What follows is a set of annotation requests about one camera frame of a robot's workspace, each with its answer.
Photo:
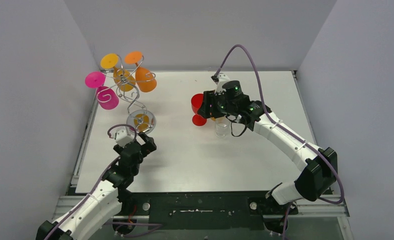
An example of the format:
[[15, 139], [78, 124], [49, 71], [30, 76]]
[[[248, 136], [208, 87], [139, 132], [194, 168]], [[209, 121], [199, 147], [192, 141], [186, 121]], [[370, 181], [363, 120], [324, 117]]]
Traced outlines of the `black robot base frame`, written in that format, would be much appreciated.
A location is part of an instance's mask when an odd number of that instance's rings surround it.
[[126, 206], [109, 222], [121, 236], [140, 230], [249, 230], [283, 231], [285, 217], [296, 215], [294, 203], [279, 205], [263, 191], [141, 192], [122, 195]]

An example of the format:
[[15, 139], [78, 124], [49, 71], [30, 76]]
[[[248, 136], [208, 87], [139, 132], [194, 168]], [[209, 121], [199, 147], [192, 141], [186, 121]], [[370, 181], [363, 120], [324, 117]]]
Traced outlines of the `pink wine glass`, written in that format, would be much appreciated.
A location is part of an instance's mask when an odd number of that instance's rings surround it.
[[110, 87], [104, 86], [106, 76], [98, 71], [89, 73], [85, 77], [85, 85], [96, 89], [95, 95], [99, 105], [105, 110], [112, 110], [119, 104], [119, 98]]

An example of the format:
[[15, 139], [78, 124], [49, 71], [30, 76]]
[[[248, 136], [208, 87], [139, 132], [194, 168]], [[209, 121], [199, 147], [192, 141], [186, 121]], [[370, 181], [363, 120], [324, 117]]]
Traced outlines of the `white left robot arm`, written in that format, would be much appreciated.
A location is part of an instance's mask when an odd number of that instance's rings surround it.
[[117, 213], [128, 215], [133, 209], [131, 192], [127, 188], [139, 173], [143, 159], [157, 149], [152, 137], [143, 132], [125, 146], [115, 145], [118, 157], [110, 163], [92, 190], [71, 210], [53, 222], [43, 222], [37, 230], [37, 240], [89, 239]]

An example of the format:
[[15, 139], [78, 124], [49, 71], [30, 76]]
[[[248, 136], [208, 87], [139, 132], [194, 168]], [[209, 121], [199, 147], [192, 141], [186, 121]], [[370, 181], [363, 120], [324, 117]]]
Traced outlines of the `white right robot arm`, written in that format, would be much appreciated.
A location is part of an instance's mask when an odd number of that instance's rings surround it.
[[306, 199], [316, 201], [337, 180], [337, 154], [332, 148], [310, 144], [291, 130], [263, 101], [250, 100], [240, 82], [225, 82], [220, 91], [203, 92], [197, 113], [205, 119], [234, 116], [234, 123], [263, 136], [280, 149], [298, 168], [299, 177], [281, 183], [268, 193], [267, 210], [279, 214], [287, 203]]

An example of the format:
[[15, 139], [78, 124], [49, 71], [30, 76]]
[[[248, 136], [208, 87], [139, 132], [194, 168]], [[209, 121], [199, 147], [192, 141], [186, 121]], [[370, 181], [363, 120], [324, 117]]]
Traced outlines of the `red wine glass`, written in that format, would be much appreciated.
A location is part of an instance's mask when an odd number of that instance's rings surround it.
[[198, 127], [201, 127], [206, 124], [207, 120], [202, 116], [198, 115], [198, 110], [201, 107], [203, 102], [203, 94], [198, 93], [191, 98], [191, 107], [194, 112], [194, 116], [192, 117], [192, 123]]

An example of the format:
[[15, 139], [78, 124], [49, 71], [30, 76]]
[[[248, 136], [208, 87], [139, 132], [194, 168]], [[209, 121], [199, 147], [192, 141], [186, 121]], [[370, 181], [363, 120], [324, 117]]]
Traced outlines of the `clear wine glass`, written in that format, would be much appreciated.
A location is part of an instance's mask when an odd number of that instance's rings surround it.
[[230, 133], [231, 122], [226, 117], [215, 119], [215, 134], [218, 138], [224, 138]]

